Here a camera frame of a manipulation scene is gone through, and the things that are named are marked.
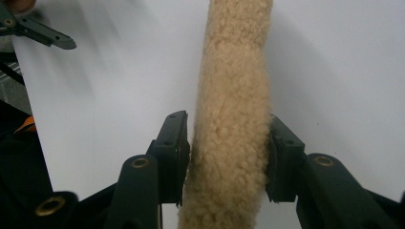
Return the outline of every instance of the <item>fluffy beige fabric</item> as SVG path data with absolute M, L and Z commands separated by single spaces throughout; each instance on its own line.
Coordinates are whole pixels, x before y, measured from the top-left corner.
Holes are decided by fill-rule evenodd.
M 253 228 L 270 123 L 271 0 L 211 0 L 180 229 Z

